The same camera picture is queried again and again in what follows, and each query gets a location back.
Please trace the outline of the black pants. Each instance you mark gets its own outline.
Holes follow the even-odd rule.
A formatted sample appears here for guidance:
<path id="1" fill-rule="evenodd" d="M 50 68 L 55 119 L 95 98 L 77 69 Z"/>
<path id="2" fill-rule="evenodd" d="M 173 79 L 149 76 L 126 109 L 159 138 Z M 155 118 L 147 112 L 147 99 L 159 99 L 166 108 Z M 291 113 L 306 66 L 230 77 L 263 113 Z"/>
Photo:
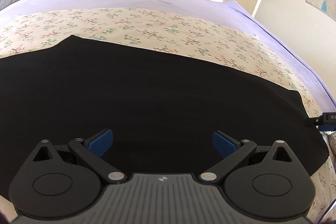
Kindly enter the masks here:
<path id="1" fill-rule="evenodd" d="M 229 67 L 70 36 L 1 60 L 1 195 L 42 139 L 66 144 L 109 128 L 104 159 L 132 174 L 199 174 L 221 159 L 221 130 L 284 140 L 309 174 L 329 157 L 300 94 Z"/>

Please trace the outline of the floral bed cloth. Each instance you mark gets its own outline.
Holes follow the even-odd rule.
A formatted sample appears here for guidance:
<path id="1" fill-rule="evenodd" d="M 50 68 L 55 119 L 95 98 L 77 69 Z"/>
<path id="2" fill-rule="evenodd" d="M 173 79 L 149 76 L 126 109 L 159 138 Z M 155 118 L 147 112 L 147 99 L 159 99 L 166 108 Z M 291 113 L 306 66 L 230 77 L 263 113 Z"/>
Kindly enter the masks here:
<path id="1" fill-rule="evenodd" d="M 302 78 L 256 35 L 164 11 L 69 9 L 19 16 L 1 25 L 1 60 L 52 48 L 70 36 L 236 69 L 297 91 L 307 119 L 323 113 Z M 1 195 L 13 203 L 16 223 L 315 223 L 335 201 L 330 152 L 309 174 L 292 151 L 291 183 L 201 183 L 200 173 L 143 172 L 125 173 L 119 183 L 34 183 L 40 145 L 12 179 L 7 197 Z"/>

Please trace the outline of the lavender bed sheet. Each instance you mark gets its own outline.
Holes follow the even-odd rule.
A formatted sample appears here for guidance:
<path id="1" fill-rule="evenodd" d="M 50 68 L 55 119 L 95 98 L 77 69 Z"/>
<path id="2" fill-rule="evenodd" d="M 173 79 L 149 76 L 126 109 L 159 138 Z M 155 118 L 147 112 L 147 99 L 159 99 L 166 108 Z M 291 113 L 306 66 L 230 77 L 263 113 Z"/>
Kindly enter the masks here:
<path id="1" fill-rule="evenodd" d="M 1 11 L 1 25 L 20 15 L 67 9 L 141 8 L 172 12 L 211 21 L 256 35 L 280 55 L 312 92 L 323 111 L 335 109 L 335 97 L 317 73 L 276 35 L 253 18 L 237 2 L 209 0 L 20 0 Z"/>

